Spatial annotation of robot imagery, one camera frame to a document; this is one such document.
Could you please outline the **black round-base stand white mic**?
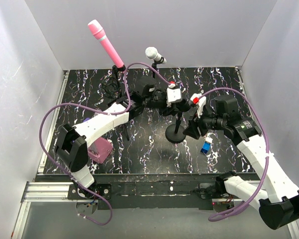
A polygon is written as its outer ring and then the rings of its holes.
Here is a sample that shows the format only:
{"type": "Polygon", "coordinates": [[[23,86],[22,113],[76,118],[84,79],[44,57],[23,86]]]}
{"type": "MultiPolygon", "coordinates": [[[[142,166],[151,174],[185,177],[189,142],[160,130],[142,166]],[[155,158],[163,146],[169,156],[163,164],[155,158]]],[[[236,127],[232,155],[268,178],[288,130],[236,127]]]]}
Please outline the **black round-base stand white mic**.
{"type": "Polygon", "coordinates": [[[155,77],[156,77],[156,71],[157,71],[157,65],[158,65],[158,61],[153,61],[153,63],[152,63],[152,65],[151,65],[151,67],[154,69],[154,70],[152,70],[152,77],[155,79],[155,77]]]}

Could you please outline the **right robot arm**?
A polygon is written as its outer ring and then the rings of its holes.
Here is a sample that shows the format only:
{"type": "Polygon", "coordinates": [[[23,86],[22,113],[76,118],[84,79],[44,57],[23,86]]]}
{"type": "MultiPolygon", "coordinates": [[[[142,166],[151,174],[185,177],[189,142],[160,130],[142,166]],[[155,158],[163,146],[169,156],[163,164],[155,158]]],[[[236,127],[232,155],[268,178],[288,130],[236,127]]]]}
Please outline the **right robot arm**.
{"type": "Polygon", "coordinates": [[[274,155],[266,149],[260,128],[251,118],[243,118],[232,95],[216,97],[216,108],[206,105],[206,97],[190,98],[197,112],[184,134],[195,139],[208,130],[221,130],[243,153],[261,179],[261,188],[227,172],[216,178],[215,191],[221,198],[234,195],[259,211],[263,222],[276,230],[299,219],[299,187],[286,175],[274,155]]]}

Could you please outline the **white microphone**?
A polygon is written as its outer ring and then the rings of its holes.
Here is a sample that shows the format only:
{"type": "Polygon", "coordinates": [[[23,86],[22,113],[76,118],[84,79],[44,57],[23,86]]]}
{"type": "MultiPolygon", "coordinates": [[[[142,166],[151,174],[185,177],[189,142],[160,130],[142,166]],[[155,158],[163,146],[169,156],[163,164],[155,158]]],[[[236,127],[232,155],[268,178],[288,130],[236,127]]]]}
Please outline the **white microphone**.
{"type": "Polygon", "coordinates": [[[145,49],[145,55],[146,58],[148,58],[149,60],[153,60],[158,64],[166,63],[166,59],[161,54],[159,54],[158,50],[155,47],[147,47],[145,49]]]}

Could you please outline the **black round-base stand purple mic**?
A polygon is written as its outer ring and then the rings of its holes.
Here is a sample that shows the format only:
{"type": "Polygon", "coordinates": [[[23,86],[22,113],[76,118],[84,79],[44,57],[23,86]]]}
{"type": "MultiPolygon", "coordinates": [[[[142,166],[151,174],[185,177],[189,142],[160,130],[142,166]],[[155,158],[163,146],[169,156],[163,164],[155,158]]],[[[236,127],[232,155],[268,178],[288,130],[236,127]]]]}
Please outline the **black round-base stand purple mic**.
{"type": "Polygon", "coordinates": [[[182,143],[186,135],[183,134],[184,127],[181,125],[182,113],[178,113],[175,124],[169,125],[165,130],[165,137],[171,143],[182,143]]]}

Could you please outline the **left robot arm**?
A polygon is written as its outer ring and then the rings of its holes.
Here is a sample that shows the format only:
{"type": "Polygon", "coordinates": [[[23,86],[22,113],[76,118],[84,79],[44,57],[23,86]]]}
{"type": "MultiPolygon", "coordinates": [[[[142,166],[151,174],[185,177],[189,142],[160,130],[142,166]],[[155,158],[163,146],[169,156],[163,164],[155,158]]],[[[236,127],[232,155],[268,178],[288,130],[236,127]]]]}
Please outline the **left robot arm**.
{"type": "Polygon", "coordinates": [[[88,148],[107,132],[142,114],[145,108],[157,109],[164,117],[173,115],[181,118],[183,112],[190,110],[190,105],[174,83],[166,89],[158,89],[155,78],[143,76],[127,96],[114,101],[103,114],[74,126],[65,124],[61,128],[55,153],[80,184],[79,193],[83,198],[91,199],[96,193],[96,182],[87,166],[88,148]]]}

